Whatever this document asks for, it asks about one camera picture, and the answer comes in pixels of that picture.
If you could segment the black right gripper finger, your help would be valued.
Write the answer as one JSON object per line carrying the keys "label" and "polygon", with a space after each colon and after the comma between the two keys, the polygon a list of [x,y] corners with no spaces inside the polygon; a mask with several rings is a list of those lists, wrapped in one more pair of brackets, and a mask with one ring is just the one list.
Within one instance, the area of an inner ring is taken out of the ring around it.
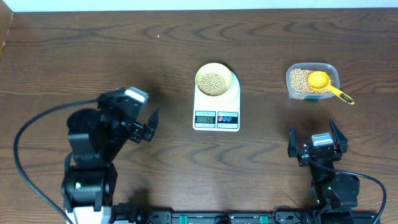
{"label": "black right gripper finger", "polygon": [[287,148],[287,152],[289,156],[296,156],[297,155],[297,146],[296,146],[296,140],[295,140],[295,131],[293,127],[290,127],[289,129],[289,145]]}
{"label": "black right gripper finger", "polygon": [[332,131],[333,141],[337,150],[341,152],[346,152],[348,149],[348,139],[345,135],[337,128],[336,124],[332,119],[330,119],[330,128]]}

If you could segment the yellow plastic measuring scoop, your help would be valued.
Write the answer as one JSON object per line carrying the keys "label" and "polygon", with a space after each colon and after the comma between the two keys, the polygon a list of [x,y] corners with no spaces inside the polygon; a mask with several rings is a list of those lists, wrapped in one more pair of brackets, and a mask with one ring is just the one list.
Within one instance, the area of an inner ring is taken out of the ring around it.
{"label": "yellow plastic measuring scoop", "polygon": [[347,95],[346,93],[344,93],[343,91],[334,87],[331,84],[330,77],[327,75],[326,72],[321,72],[321,71],[312,72],[308,76],[308,85],[313,91],[317,92],[323,90],[329,90],[345,103],[349,105],[354,105],[354,100],[349,95]]}

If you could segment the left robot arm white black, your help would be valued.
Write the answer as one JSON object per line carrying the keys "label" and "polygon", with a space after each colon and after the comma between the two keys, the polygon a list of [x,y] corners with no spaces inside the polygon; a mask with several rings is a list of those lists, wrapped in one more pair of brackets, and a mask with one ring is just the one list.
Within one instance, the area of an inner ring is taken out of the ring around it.
{"label": "left robot arm white black", "polygon": [[137,122],[149,95],[135,87],[101,94],[96,109],[85,108],[67,120],[72,152],[65,158],[63,206],[72,223],[114,223],[118,173],[114,158],[127,141],[151,141],[159,122],[155,110],[146,124]]}

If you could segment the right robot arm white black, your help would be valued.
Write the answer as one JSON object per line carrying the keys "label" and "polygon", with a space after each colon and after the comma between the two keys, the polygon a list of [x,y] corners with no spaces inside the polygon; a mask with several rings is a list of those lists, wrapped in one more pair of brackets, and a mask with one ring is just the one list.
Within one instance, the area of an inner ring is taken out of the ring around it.
{"label": "right robot arm white black", "polygon": [[352,209],[358,206],[360,181],[352,174],[336,171],[333,163],[347,151],[348,140],[330,121],[331,133],[312,136],[312,143],[299,149],[293,128],[287,152],[300,167],[309,166],[311,191],[318,205],[302,215],[302,223],[354,223]]}

